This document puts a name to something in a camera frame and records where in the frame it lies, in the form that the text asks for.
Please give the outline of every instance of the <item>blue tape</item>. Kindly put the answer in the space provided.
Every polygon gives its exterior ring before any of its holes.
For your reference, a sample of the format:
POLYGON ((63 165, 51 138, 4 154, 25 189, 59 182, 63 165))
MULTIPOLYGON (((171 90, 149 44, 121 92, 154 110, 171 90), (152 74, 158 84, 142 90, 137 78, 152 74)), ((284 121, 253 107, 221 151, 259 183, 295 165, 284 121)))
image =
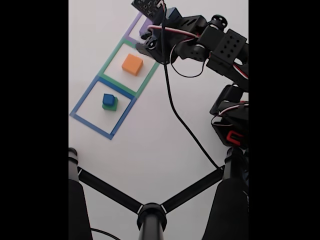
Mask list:
POLYGON ((106 137, 107 139, 112 139, 114 134, 109 134, 102 129, 98 128, 97 126, 93 125, 92 123, 88 122, 87 120, 83 119, 82 117, 78 116, 77 114, 74 114, 73 116, 74 119, 78 120, 80 123, 88 126, 92 130, 96 131, 97 133, 101 134, 102 136, 106 137))
POLYGON ((126 107, 125 111, 123 112, 122 116, 120 117, 119 121, 116 123, 115 127, 113 128, 113 130, 111 132, 112 136, 114 136, 116 134, 116 132, 120 128, 121 124, 125 120, 126 116, 130 112, 131 108, 133 107, 133 105, 135 104, 136 101, 137 101, 137 99, 134 97, 132 99, 132 101, 129 103, 129 105, 126 107))
POLYGON ((99 76, 95 76, 95 78, 92 80, 92 82, 90 83, 90 85, 88 86, 88 88, 85 90, 84 94, 82 95, 82 97, 80 98, 80 100, 77 102, 77 104, 74 106, 73 110, 70 113, 71 117, 74 117, 76 112, 79 110, 80 106, 84 103, 84 101, 86 100, 87 96, 89 95, 89 93, 91 92, 91 90, 94 88, 94 86, 96 85, 97 81, 99 79, 99 76))
POLYGON ((108 87, 112 88, 113 90, 117 91, 118 93, 124 95, 124 96, 127 97, 128 99, 133 100, 133 99, 135 98, 135 97, 132 96, 130 93, 128 93, 128 92, 126 92, 125 90, 123 90, 122 88, 114 85, 113 83, 111 83, 111 82, 103 79, 102 77, 99 77, 99 78, 98 78, 98 81, 101 82, 101 83, 103 83, 103 84, 105 84, 105 85, 107 85, 108 87))

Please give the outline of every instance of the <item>circuit board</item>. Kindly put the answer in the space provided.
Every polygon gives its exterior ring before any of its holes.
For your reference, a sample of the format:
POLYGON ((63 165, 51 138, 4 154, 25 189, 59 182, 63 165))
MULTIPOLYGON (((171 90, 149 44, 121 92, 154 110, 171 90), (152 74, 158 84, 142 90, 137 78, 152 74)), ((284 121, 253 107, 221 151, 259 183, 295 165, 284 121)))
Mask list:
POLYGON ((161 0, 134 0, 134 6, 139 12, 145 15, 151 21, 157 16, 158 10, 161 7, 159 4, 161 0))

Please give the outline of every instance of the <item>green square outline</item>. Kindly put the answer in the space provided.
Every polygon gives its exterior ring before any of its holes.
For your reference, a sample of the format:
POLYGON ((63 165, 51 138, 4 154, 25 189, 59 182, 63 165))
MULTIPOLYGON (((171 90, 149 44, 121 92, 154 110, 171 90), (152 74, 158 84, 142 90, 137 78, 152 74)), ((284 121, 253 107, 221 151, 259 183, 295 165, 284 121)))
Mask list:
POLYGON ((154 63, 151 70, 149 71, 149 73, 145 77, 144 81, 142 82, 141 86, 139 87, 138 91, 135 92, 135 91, 131 90, 130 88, 126 87, 125 85, 121 84, 120 82, 114 80, 112 77, 109 77, 108 75, 104 74, 105 70, 107 69, 107 67, 109 66, 111 61, 114 59, 114 57, 116 56, 116 54, 118 53, 119 49, 122 47, 123 44, 126 44, 127 46, 129 46, 133 49, 136 48, 135 44, 133 44, 132 42, 128 41, 127 39, 125 39, 123 37, 119 41, 119 43, 117 44, 115 49, 112 51, 111 55, 108 57, 108 59, 106 60, 106 62, 104 63, 104 65, 102 66, 102 68, 100 69, 100 71, 98 72, 97 75, 99 77, 103 78, 104 80, 116 85, 117 87, 121 88, 122 90, 126 91, 127 93, 131 94, 132 96, 134 96, 137 99, 137 98, 139 98, 139 96, 141 95, 141 93, 143 92, 145 87, 147 86, 148 82, 150 81, 151 77, 154 75, 154 73, 157 70, 157 68, 159 67, 160 63, 158 63, 158 62, 154 63))

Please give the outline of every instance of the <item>purple square outline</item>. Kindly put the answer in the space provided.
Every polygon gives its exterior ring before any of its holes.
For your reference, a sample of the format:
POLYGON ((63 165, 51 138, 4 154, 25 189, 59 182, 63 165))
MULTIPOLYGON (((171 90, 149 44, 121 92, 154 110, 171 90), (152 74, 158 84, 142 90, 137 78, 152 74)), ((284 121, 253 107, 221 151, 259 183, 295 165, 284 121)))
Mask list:
POLYGON ((139 12, 138 15, 135 17, 135 19, 133 20, 133 22, 131 23, 131 25, 129 26, 128 30, 123 35, 123 38, 125 38, 126 40, 128 40, 129 42, 131 42, 134 45, 136 45, 138 43, 138 41, 133 39, 132 37, 130 37, 129 34, 131 33, 132 29, 134 29, 135 25, 137 24, 137 22, 139 21, 141 16, 142 16, 142 13, 139 12))

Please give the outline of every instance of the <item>wire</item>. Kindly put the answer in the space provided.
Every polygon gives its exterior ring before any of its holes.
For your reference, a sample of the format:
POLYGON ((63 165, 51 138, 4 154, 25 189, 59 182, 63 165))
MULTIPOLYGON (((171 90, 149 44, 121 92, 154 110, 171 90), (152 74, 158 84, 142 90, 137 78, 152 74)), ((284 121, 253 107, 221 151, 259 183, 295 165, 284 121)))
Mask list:
POLYGON ((219 117, 219 116, 214 116, 211 119, 211 125, 212 126, 220 126, 220 127, 231 127, 231 126, 233 126, 233 124, 216 124, 216 123, 212 123, 213 119, 215 119, 216 117, 219 117))
POLYGON ((172 96, 171 96, 171 90, 170 90, 170 83, 169 83, 169 74, 168 74, 168 67, 167 67, 167 63, 166 63, 166 46, 165 46, 165 21, 166 21, 166 14, 167 14, 167 8, 166 8, 166 4, 164 3, 164 15, 163 15, 163 19, 162 19, 162 28, 161 28, 161 49, 162 49, 162 57, 163 57, 163 68, 164 68, 164 75, 165 75, 165 81, 166 81, 166 87, 167 87, 167 91, 168 91, 168 96, 169 96, 169 101, 170 101, 170 105, 171 108, 173 110, 174 115, 176 116, 176 118, 180 121, 180 123, 182 123, 182 125, 185 127, 185 129, 189 132, 189 134, 192 136, 192 138, 195 140, 195 142, 198 144, 199 148, 202 150, 202 152, 204 153, 204 155, 209 159, 209 161, 220 171, 223 171, 221 167, 219 167, 214 161, 213 159, 210 157, 210 155, 206 152, 206 150, 204 149, 204 147, 201 145, 201 143, 199 142, 199 140, 196 138, 196 136, 194 135, 194 133, 190 130, 190 128, 185 124, 185 122, 181 119, 181 117, 178 115, 174 103, 172 101, 172 96))
POLYGON ((199 76, 204 72, 206 60, 203 61, 202 69, 201 69, 201 72, 200 72, 199 74, 194 75, 194 76, 186 76, 186 75, 181 74, 180 72, 178 72, 178 71, 175 69, 173 63, 171 62, 172 53, 174 52, 174 49, 176 48, 176 46, 178 46, 179 44, 181 44, 181 43, 186 43, 186 42, 192 41, 192 40, 194 40, 194 39, 195 39, 195 38, 187 38, 187 39, 184 39, 184 40, 178 42, 177 44, 175 44, 175 45, 173 46, 173 48, 171 49, 170 56, 169 56, 169 61, 170 61, 170 64, 171 64, 171 67, 173 68, 173 70, 174 70, 177 74, 179 74, 180 76, 185 77, 185 78, 196 78, 196 77, 199 77, 199 76))
POLYGON ((102 231, 102 230, 99 230, 99 229, 95 229, 95 228, 90 228, 91 231, 94 231, 94 232, 97 232, 97 233, 101 233, 101 234, 104 234, 104 235, 107 235, 109 236, 110 238, 113 238, 115 240, 121 240, 120 238, 117 238, 116 236, 113 236, 112 234, 108 233, 108 232, 105 232, 105 231, 102 231))
POLYGON ((221 112, 219 112, 219 117, 222 115, 222 114, 224 114, 225 112, 227 112, 227 111, 229 111, 229 110, 231 110, 231 109, 237 109, 237 108, 239 108, 239 107, 241 107, 241 106, 249 106, 249 103, 246 103, 246 104, 241 104, 241 105, 234 105, 234 106, 230 106, 230 107, 227 107, 226 109, 224 109, 223 111, 221 111, 221 112))
MULTIPOLYGON (((149 25, 147 27, 148 29, 161 29, 162 30, 162 26, 158 26, 158 25, 149 25)), ((176 33, 176 34, 183 34, 183 35, 187 35, 189 37, 193 37, 193 38, 197 38, 198 36, 193 34, 192 32, 189 31, 184 31, 184 30, 180 30, 180 29, 175 29, 175 28, 171 28, 171 27, 165 27, 166 31, 172 32, 172 33, 176 33)))
POLYGON ((240 69, 237 65, 233 64, 233 68, 234 68, 242 77, 244 77, 245 79, 248 79, 248 80, 249 80, 249 77, 248 77, 243 71, 241 71, 241 69, 240 69))

